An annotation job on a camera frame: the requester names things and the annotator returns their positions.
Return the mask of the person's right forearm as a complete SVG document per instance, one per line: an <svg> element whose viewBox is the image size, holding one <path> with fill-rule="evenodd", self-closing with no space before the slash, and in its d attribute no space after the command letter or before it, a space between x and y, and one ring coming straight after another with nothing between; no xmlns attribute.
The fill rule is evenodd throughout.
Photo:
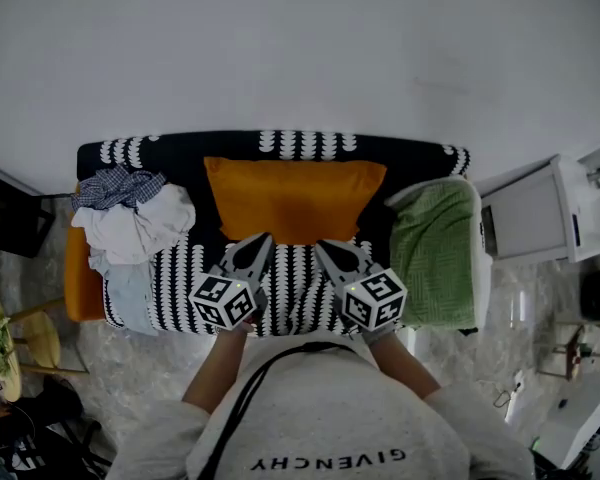
<svg viewBox="0 0 600 480"><path fill-rule="evenodd" d="M396 334L384 335L374 341L369 349L381 372L409 388L420 399L426 399L441 388Z"/></svg>

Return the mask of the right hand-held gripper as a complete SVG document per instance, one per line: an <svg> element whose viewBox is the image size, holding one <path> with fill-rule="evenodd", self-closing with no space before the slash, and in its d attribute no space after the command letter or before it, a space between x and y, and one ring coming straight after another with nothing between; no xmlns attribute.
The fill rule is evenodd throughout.
<svg viewBox="0 0 600 480"><path fill-rule="evenodd" d="M334 286L335 295L343 295L341 312L345 318L366 331L377 330L401 318L407 289L392 269L345 285L347 275L363 273L373 264L370 256L341 241L317 241L315 253L325 276Z"/></svg>

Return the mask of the light blue garment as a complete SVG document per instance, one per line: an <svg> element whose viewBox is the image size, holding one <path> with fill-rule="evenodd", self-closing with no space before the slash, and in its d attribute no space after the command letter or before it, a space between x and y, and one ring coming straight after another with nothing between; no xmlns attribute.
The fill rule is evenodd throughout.
<svg viewBox="0 0 600 480"><path fill-rule="evenodd" d="M89 266L108 284L110 301L123 325L130 331L156 336L148 308L153 300L153 267L148 261L139 264L111 264L104 251L92 249Z"/></svg>

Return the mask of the white sink cabinet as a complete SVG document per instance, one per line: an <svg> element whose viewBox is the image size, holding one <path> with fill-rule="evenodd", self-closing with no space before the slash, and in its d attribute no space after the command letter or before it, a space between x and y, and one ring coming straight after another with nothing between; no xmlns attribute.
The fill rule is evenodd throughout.
<svg viewBox="0 0 600 480"><path fill-rule="evenodd" d="M600 148L576 160L556 155L483 199L500 266L600 254Z"/></svg>

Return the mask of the orange sofa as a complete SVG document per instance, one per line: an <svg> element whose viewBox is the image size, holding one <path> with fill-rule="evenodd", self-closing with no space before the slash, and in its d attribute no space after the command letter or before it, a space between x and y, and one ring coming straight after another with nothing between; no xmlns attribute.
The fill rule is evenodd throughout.
<svg viewBox="0 0 600 480"><path fill-rule="evenodd" d="M74 322L105 319L101 275L89 266L90 246L83 228L70 225L64 268L64 300Z"/></svg>

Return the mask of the orange cushion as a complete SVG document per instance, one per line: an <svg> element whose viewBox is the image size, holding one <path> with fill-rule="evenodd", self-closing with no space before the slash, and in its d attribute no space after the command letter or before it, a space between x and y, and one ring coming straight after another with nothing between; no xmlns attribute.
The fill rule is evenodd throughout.
<svg viewBox="0 0 600 480"><path fill-rule="evenodd" d="M387 168L369 161L204 159L224 235L267 232L287 245L348 241Z"/></svg>

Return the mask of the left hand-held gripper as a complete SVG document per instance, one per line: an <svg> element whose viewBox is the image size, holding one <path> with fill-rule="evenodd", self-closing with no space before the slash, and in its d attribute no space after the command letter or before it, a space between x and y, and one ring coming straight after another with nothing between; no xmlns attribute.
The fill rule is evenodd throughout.
<svg viewBox="0 0 600 480"><path fill-rule="evenodd" d="M268 298L260 283L272 262L275 243L270 233L257 233L225 253L222 267L214 265L193 283L189 301L205 324L232 331L250 317L261 315ZM243 273L229 271L248 271Z"/></svg>

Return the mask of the person's left forearm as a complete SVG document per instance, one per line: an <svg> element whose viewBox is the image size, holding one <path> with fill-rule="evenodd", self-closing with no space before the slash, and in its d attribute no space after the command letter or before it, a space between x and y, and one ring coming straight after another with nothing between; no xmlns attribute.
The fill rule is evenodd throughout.
<svg viewBox="0 0 600 480"><path fill-rule="evenodd" d="M237 379L250 326L222 330L187 387L182 401L208 414L221 403Z"/></svg>

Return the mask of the round wooden side table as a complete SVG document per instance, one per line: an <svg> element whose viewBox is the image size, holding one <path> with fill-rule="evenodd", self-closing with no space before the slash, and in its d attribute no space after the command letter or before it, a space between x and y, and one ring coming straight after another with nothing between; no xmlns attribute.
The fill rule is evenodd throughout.
<svg viewBox="0 0 600 480"><path fill-rule="evenodd" d="M0 310L9 319L9 333L13 352L10 355L11 371L0 376L0 400L14 402L22 394L24 372L57 375L87 375L85 364L79 369L60 366L60 336L48 311L62 305L62 298L33 307L17 314L7 315L0 302Z"/></svg>

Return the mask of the person's grey t-shirt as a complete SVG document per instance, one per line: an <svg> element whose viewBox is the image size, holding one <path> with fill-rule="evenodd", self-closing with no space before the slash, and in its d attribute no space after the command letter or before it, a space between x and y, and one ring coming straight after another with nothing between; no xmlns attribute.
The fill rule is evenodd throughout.
<svg viewBox="0 0 600 480"><path fill-rule="evenodd" d="M381 372L369 347L386 334L246 340L214 412L158 403L107 480L533 480L530 451L472 386L422 400Z"/></svg>

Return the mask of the small wooden stool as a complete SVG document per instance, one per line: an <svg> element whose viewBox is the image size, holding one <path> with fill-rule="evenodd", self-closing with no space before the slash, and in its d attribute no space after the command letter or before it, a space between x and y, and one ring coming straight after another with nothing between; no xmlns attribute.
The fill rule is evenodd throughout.
<svg viewBox="0 0 600 480"><path fill-rule="evenodd" d="M563 328L570 329L571 334L565 343L556 342L550 354L559 356L563 359L563 372L549 371L543 366L540 366L536 372L538 375L552 378L559 378L571 382L578 377L582 361L584 359L600 359L600 351L595 349L594 344L589 344L585 338L588 331L594 329L600 330L600 321L557 321L557 331Z"/></svg>

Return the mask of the blue checked shirt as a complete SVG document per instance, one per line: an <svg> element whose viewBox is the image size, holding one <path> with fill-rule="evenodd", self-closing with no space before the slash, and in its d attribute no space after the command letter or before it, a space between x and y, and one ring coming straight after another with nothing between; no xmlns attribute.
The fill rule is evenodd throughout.
<svg viewBox="0 0 600 480"><path fill-rule="evenodd" d="M98 170L95 175L81 181L71 196L73 211L85 207L108 210L118 204L136 208L155 197L166 183L162 173L146 170L129 172L122 165Z"/></svg>

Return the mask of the green white blanket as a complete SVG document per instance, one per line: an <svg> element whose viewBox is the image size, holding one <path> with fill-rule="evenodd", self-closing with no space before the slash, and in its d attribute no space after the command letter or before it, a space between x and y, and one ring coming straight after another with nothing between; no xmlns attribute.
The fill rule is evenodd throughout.
<svg viewBox="0 0 600 480"><path fill-rule="evenodd" d="M407 187L385 200L396 214L390 267L408 294L401 322L455 330L485 325L492 258L486 252L482 201L456 175Z"/></svg>

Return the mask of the white table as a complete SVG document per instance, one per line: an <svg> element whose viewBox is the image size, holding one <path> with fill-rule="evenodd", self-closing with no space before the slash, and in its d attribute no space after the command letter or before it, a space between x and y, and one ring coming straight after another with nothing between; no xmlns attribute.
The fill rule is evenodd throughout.
<svg viewBox="0 0 600 480"><path fill-rule="evenodd" d="M532 450L567 469L600 427L600 373L564 386L539 429Z"/></svg>

